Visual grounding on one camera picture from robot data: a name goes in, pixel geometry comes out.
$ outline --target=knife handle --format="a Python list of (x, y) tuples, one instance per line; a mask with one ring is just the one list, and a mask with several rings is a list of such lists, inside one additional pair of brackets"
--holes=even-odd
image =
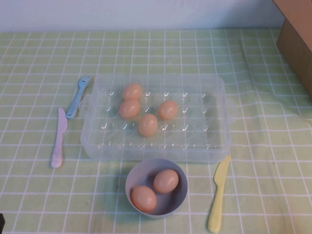
[(224, 185), (218, 186), (216, 190), (216, 195), (214, 198), (213, 208), (211, 210), (210, 218), (208, 221), (208, 230), (212, 233), (219, 232), (221, 228), (223, 191), (224, 191)]
[(51, 167), (53, 168), (57, 168), (62, 164), (62, 142), (63, 134), (58, 132), (51, 158)]

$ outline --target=yellow plastic knife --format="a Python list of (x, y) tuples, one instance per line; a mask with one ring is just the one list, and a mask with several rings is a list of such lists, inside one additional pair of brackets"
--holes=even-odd
[(217, 189), (214, 198), (214, 205), (208, 221), (208, 230), (212, 233), (219, 232), (221, 228), (223, 192), (230, 160), (231, 156), (227, 155), (226, 158), (220, 162), (214, 175), (214, 181), (216, 183)]

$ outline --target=container handle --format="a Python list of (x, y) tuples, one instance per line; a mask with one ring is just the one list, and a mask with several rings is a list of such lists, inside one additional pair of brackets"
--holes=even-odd
[(89, 108), (90, 95), (86, 95), (79, 103), (79, 117), (85, 118)]
[(231, 110), (230, 111), (230, 123), (234, 123), (236, 118), (237, 118), (237, 113), (238, 113), (238, 109), (237, 106), (234, 104), (232, 99), (227, 98), (226, 102), (228, 104), (228, 108)]

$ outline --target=cardboard box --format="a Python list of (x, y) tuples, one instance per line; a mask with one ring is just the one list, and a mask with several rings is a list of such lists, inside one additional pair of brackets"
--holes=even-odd
[(312, 97), (312, 0), (274, 2), (286, 18), (277, 47)]

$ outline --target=blue plastic fork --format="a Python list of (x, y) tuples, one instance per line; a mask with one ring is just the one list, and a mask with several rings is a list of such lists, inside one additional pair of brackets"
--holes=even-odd
[(74, 118), (83, 94), (83, 91), (85, 89), (85, 87), (87, 87), (89, 81), (90, 81), (90, 77), (91, 76), (84, 76), (82, 78), (80, 78), (80, 80), (78, 81), (78, 86), (79, 86), (79, 91), (76, 95), (76, 97), (74, 98), (72, 104), (70, 105), (67, 113), (66, 113), (66, 117), (68, 119), (70, 118)]

